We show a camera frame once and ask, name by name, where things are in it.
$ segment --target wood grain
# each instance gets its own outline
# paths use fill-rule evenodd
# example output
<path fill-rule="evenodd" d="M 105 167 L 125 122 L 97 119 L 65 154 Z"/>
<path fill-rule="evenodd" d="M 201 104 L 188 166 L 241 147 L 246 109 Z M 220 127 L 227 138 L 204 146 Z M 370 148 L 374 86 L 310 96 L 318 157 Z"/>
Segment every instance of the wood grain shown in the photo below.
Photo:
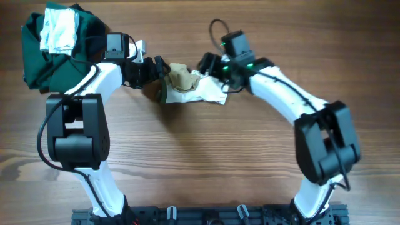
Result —
<path fill-rule="evenodd" d="M 42 163 L 36 135 L 46 95 L 23 83 L 21 25 L 45 1 L 0 3 L 1 224 L 69 224 L 90 206 L 73 175 Z M 65 5 L 71 2 L 62 1 Z M 352 111 L 362 161 L 350 174 L 351 224 L 400 223 L 400 3 L 397 1 L 88 2 L 113 31 L 148 43 L 149 56 L 194 67 L 213 51 L 208 24 L 242 29 L 295 83 Z M 215 35 L 223 35 L 215 27 Z M 151 102 L 118 89 L 106 105 L 110 167 L 132 206 L 288 203 L 302 174 L 293 130 L 246 92 L 225 106 Z"/>

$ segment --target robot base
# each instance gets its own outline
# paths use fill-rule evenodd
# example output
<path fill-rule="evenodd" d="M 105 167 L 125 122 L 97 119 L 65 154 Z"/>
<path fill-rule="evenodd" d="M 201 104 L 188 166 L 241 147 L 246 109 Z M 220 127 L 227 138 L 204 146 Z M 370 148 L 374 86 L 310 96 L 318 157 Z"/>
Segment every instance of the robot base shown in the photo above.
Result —
<path fill-rule="evenodd" d="M 195 207 L 178 208 L 177 220 L 167 220 L 167 209 L 158 207 L 131 207 L 139 218 L 140 225 L 207 225 L 220 224 L 211 220 L 223 221 L 225 225 L 244 225 L 235 207 Z M 247 207 L 249 224 L 251 225 L 290 225 L 289 205 L 264 205 L 263 207 Z M 71 225 L 94 225 L 91 222 L 91 211 L 74 210 Z M 349 225 L 347 206 L 332 204 L 322 217 L 311 225 Z"/>

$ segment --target wooden surface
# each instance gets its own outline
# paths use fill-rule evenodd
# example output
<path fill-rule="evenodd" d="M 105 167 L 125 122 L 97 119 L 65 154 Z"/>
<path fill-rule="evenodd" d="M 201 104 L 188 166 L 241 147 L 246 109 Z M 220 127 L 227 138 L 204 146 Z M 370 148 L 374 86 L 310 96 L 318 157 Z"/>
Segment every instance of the wooden surface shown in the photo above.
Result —
<path fill-rule="evenodd" d="M 69 224 L 90 207 L 71 174 L 40 161 L 46 95 L 23 83 L 21 25 L 44 1 L 0 3 L 0 224 Z M 351 172 L 351 224 L 400 223 L 400 4 L 397 1 L 136 1 L 82 3 L 113 31 L 146 40 L 149 56 L 195 66 L 213 51 L 208 24 L 246 32 L 295 83 L 352 111 L 362 161 Z M 215 35 L 223 34 L 215 27 Z M 290 125 L 246 92 L 225 106 L 160 106 L 118 89 L 106 105 L 109 163 L 131 206 L 289 203 L 302 174 Z"/>

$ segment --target dark green cloth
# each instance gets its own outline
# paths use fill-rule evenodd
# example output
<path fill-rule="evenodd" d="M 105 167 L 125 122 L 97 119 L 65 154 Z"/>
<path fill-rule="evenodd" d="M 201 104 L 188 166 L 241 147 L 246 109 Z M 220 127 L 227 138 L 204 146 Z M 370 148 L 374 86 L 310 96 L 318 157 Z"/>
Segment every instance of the dark green cloth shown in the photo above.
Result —
<path fill-rule="evenodd" d="M 66 6 L 50 2 L 47 3 L 46 7 L 67 9 Z M 105 25 L 90 12 L 80 11 L 73 7 L 72 9 L 79 14 L 79 26 L 76 32 L 79 48 L 74 51 L 74 57 L 78 60 L 87 61 L 90 57 L 87 48 L 91 42 L 89 40 L 80 42 L 80 40 L 94 34 L 105 36 Z M 40 51 L 40 32 L 43 28 L 43 21 L 44 15 L 32 13 L 26 25 L 22 28 L 24 80 L 30 89 L 64 93 L 76 86 L 85 77 L 90 71 L 90 66 L 71 61 L 70 56 L 65 54 L 49 54 Z"/>

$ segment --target white cloth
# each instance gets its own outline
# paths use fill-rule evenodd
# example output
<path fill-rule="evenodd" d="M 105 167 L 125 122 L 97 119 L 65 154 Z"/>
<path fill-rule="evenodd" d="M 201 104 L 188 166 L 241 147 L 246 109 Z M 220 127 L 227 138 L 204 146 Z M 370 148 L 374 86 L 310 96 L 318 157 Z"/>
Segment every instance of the white cloth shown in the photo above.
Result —
<path fill-rule="evenodd" d="M 228 91 L 229 86 L 223 85 L 217 78 L 201 74 L 199 71 L 192 71 L 192 74 L 201 76 L 196 90 L 188 91 L 186 93 L 177 92 L 173 89 L 171 84 L 167 85 L 167 99 L 166 103 L 187 103 L 191 101 L 213 101 L 219 104 L 225 104 L 228 94 L 223 91 Z"/>
<path fill-rule="evenodd" d="M 73 9 L 46 9 L 40 32 L 40 50 L 71 55 L 76 43 L 79 14 Z"/>

